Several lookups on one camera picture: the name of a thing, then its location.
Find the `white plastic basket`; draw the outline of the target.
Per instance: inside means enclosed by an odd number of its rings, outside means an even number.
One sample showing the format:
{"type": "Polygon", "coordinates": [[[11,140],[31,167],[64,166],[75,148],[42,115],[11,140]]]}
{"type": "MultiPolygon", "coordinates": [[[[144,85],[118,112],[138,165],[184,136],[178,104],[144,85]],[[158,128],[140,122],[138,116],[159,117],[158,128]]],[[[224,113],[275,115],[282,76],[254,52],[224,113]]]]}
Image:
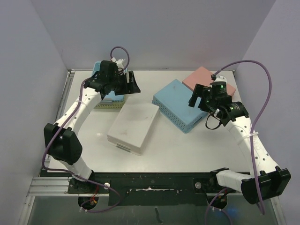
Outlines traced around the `white plastic basket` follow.
{"type": "Polygon", "coordinates": [[[157,105],[128,98],[107,133],[110,144],[135,155],[142,155],[157,122],[157,105]]]}

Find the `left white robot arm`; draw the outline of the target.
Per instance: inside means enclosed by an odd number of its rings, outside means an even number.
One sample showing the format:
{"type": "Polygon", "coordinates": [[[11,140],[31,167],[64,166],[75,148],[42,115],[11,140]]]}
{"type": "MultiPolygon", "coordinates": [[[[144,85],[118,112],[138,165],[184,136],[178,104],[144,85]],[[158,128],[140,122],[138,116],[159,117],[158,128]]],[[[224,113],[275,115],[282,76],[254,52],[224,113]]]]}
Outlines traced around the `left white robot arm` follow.
{"type": "Polygon", "coordinates": [[[79,96],[64,115],[55,123],[44,127],[45,152],[61,162],[73,178],[79,180],[79,188],[89,193],[95,188],[92,170],[82,158],[83,147],[78,132],[90,112],[111,91],[116,95],[140,93],[133,71],[121,72],[117,63],[103,60],[91,77],[82,81],[79,96]]]}

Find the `green plastic basket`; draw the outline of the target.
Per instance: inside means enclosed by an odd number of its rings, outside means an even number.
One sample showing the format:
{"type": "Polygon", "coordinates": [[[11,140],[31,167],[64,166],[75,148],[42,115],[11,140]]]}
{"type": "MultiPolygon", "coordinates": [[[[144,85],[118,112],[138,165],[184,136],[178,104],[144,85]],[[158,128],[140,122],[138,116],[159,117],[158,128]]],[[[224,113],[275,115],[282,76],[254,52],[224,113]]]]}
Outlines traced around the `green plastic basket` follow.
{"type": "Polygon", "coordinates": [[[99,103],[94,108],[95,109],[121,109],[124,105],[124,102],[108,102],[108,103],[99,103]]]}

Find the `pink plastic basket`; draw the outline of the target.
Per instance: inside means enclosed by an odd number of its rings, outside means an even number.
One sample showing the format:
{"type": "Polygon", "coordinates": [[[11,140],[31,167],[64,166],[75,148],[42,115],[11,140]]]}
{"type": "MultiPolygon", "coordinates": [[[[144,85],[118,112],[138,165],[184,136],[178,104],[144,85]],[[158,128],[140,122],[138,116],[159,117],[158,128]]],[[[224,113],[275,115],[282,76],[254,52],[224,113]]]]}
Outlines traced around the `pink plastic basket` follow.
{"type": "MultiPolygon", "coordinates": [[[[196,84],[201,84],[203,86],[209,87],[210,83],[213,82],[211,79],[212,74],[213,73],[206,68],[200,67],[192,74],[190,74],[187,78],[185,78],[182,83],[192,91],[194,90],[196,84]]],[[[233,87],[228,81],[226,87],[227,93],[230,96],[234,96],[236,88],[233,87]]]]}

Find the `blue plastic basket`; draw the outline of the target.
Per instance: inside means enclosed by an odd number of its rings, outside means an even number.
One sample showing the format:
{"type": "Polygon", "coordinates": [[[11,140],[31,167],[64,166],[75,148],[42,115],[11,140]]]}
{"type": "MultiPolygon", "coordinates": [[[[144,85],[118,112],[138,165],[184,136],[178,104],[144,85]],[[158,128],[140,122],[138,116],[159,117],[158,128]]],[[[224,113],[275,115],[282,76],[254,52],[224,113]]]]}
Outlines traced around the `blue plastic basket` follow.
{"type": "MultiPolygon", "coordinates": [[[[92,75],[94,75],[97,71],[100,70],[101,61],[96,61],[93,67],[92,75]]],[[[111,91],[109,94],[105,96],[105,98],[99,103],[100,105],[112,105],[119,104],[125,102],[124,95],[115,95],[114,91],[111,91]]]]}
{"type": "Polygon", "coordinates": [[[180,131],[189,133],[207,113],[188,106],[193,92],[175,79],[153,95],[152,104],[159,106],[161,113],[180,131]]]}

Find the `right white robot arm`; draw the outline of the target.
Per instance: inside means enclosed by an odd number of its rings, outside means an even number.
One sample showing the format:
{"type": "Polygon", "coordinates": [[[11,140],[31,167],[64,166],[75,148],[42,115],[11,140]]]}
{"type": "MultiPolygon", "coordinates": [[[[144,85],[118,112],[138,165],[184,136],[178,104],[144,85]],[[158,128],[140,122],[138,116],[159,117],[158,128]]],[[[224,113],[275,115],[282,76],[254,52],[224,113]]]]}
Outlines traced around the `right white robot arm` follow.
{"type": "Polygon", "coordinates": [[[291,174],[281,169],[263,146],[245,106],[232,100],[227,94],[226,82],[212,82],[209,86],[196,84],[188,105],[215,117],[234,137],[240,148],[250,175],[233,172],[227,168],[215,170],[209,179],[211,190],[218,192],[224,187],[241,192],[250,204],[257,204],[283,193],[291,174]]]}

